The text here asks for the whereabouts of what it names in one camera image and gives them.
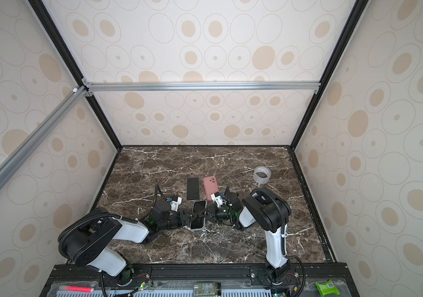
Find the phone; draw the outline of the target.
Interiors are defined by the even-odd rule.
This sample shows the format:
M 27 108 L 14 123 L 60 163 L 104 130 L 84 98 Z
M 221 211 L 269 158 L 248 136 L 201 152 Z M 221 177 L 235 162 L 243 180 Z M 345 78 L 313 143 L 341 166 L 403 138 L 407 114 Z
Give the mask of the phone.
M 186 197 L 188 201 L 200 200 L 200 183 L 199 178 L 187 179 Z
M 192 213 L 194 217 L 190 223 L 191 230 L 200 230 L 203 229 L 205 226 L 205 210 L 207 207 L 207 201 L 205 200 L 198 200 L 194 202 Z

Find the pink phone case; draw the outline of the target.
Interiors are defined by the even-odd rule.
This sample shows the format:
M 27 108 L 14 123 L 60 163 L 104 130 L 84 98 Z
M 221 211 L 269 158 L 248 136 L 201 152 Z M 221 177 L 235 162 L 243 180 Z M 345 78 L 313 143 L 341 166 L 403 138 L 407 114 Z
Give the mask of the pink phone case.
M 215 176 L 208 176 L 203 179 L 206 199 L 212 201 L 212 195 L 219 193 L 219 186 Z

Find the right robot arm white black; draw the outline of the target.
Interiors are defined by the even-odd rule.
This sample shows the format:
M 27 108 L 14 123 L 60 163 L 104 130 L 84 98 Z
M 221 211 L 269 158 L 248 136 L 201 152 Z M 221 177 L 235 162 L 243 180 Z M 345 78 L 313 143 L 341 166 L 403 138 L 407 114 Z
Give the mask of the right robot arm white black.
M 286 251 L 286 230 L 291 207 L 267 188 L 257 188 L 240 200 L 237 193 L 226 191 L 212 195 L 212 204 L 200 213 L 205 220 L 245 230 L 257 223 L 266 236 L 266 273 L 271 283 L 281 283 L 290 270 Z

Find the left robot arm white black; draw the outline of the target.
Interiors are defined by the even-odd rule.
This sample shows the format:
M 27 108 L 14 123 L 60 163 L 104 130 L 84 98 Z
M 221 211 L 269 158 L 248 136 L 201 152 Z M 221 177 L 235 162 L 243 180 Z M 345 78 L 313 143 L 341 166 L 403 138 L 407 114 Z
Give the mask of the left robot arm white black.
M 108 247 L 113 240 L 148 244 L 168 230 L 184 227 L 198 217 L 165 203 L 152 208 L 143 220 L 112 214 L 98 207 L 67 227 L 58 237 L 61 256 L 77 266 L 91 266 L 111 277 L 120 275 L 128 262 Z

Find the clear tape roll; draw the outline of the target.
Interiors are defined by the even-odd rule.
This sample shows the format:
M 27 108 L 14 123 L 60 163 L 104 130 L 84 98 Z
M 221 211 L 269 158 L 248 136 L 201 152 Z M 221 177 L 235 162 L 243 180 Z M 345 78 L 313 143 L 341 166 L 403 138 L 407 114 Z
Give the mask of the clear tape roll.
M 253 180 L 262 187 L 269 183 L 271 179 L 271 170 L 268 167 L 258 166 L 253 171 Z

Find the small circuit board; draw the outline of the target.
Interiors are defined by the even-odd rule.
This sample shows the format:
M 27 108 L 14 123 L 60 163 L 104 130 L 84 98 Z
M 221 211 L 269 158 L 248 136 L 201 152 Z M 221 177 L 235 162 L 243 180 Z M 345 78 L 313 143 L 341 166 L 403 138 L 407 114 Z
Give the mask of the small circuit board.
M 220 297 L 221 284 L 217 282 L 199 282 L 194 285 L 193 297 Z

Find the pink marker pen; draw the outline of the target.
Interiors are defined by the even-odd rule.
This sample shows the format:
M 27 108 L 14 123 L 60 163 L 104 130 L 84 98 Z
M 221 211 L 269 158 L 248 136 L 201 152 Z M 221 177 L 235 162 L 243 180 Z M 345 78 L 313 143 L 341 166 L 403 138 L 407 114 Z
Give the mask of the pink marker pen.
M 94 288 L 90 288 L 90 287 L 76 287 L 76 286 L 67 286 L 67 285 L 61 285 L 59 287 L 59 290 L 67 291 L 67 292 L 80 292 L 80 293 L 93 293 L 95 291 Z

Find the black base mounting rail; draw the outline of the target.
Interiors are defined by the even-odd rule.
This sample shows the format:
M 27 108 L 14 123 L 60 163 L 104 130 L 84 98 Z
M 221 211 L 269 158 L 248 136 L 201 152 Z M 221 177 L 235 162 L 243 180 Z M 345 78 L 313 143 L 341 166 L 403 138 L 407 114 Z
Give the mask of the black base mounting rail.
M 315 282 L 332 280 L 341 297 L 358 291 L 346 264 L 305 264 L 271 283 L 263 264 L 135 264 L 125 285 L 93 268 L 58 265 L 42 289 L 43 297 L 192 297 L 199 282 L 221 284 L 221 297 L 318 297 Z M 94 288 L 93 293 L 59 290 L 61 285 Z

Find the horizontal aluminium rail back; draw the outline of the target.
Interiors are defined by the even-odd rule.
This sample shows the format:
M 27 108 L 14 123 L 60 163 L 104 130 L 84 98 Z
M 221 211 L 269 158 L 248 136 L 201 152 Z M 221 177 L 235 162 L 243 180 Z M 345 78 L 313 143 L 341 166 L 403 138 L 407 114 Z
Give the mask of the horizontal aluminium rail back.
M 93 92 L 162 92 L 162 91 L 242 91 L 242 90 L 318 90 L 318 81 L 270 82 L 161 82 L 99 83 L 87 82 Z

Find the diagonal aluminium rail left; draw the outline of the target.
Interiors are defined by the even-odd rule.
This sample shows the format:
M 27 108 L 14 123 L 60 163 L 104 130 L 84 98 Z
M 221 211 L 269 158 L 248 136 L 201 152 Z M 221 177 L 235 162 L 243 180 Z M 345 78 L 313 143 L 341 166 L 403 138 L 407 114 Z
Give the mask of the diagonal aluminium rail left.
M 84 97 L 86 88 L 78 86 L 69 96 L 48 115 L 16 150 L 0 165 L 0 190 L 12 178 L 28 157 L 49 136 L 52 130 L 61 122 L 79 98 Z

